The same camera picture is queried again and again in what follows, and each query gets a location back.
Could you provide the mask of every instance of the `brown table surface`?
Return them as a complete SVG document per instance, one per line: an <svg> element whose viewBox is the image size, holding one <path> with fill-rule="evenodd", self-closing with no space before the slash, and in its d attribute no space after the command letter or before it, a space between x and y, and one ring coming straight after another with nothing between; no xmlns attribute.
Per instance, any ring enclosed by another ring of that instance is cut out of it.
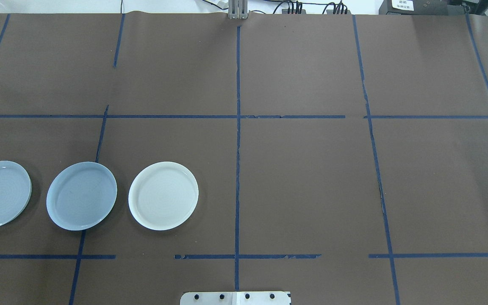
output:
<svg viewBox="0 0 488 305"><path fill-rule="evenodd" d="M56 226L50 183L97 157L112 212ZM488 17L0 15L0 160L33 183L0 304L488 304ZM127 201L160 161L200 189L165 232Z"/></svg>

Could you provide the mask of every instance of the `black cable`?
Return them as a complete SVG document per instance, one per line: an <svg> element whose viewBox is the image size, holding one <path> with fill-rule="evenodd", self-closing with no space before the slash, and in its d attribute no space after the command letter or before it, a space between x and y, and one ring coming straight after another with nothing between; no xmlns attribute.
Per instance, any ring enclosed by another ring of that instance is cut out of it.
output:
<svg viewBox="0 0 488 305"><path fill-rule="evenodd" d="M273 13L273 14L276 14L277 8L279 8L279 7L280 7L282 4L284 4L284 3L287 3L287 12L289 12L289 8L290 8L290 7L289 7L289 4L290 4L290 3L293 3L293 2L288 1L288 0L285 0L285 1L281 1L281 2L279 2L279 4L278 4L278 5L276 6L276 8L274 9L274 12L272 12L272 13Z"/></svg>
<svg viewBox="0 0 488 305"><path fill-rule="evenodd" d="M266 1L266 2L285 2L282 0L263 0L263 1ZM327 5L326 3L308 3L308 2L301 2L301 3L302 4L311 4L313 6L326 6Z"/></svg>
<svg viewBox="0 0 488 305"><path fill-rule="evenodd" d="M334 9L336 10L336 3L331 2L331 3L329 3L329 4L327 4L327 5L325 6L325 8L323 9L323 12L321 13L322 15L323 15L323 14L325 14L325 12L327 11L327 8L328 8L330 5L335 6L335 8L334 8Z"/></svg>
<svg viewBox="0 0 488 305"><path fill-rule="evenodd" d="M201 1L202 1L202 2L206 2L206 3L208 3L208 4L212 4L213 6L215 6L215 7L219 8L220 10L228 10L228 9L229 9L229 8L223 8L223 7L221 7L221 6L219 6L219 5L215 4L215 3L212 3L212 2L210 2L210 1L207 1L207 0L201 0Z"/></svg>

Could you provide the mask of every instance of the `metal bracket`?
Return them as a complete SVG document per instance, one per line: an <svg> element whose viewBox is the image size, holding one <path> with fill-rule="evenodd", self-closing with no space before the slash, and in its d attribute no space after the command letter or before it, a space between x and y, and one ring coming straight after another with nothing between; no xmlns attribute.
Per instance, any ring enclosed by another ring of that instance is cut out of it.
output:
<svg viewBox="0 0 488 305"><path fill-rule="evenodd" d="M284 291L184 293L180 305L291 305L290 295Z"/></svg>
<svg viewBox="0 0 488 305"><path fill-rule="evenodd" d="M248 19L248 0L229 0L229 19Z"/></svg>

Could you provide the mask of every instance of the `white label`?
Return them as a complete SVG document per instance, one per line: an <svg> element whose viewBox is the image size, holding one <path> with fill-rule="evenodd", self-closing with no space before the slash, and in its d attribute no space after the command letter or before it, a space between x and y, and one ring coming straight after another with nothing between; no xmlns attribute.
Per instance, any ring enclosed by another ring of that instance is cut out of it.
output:
<svg viewBox="0 0 488 305"><path fill-rule="evenodd" d="M413 1L412 0L391 0L393 8L398 8L399 10L413 11Z"/></svg>

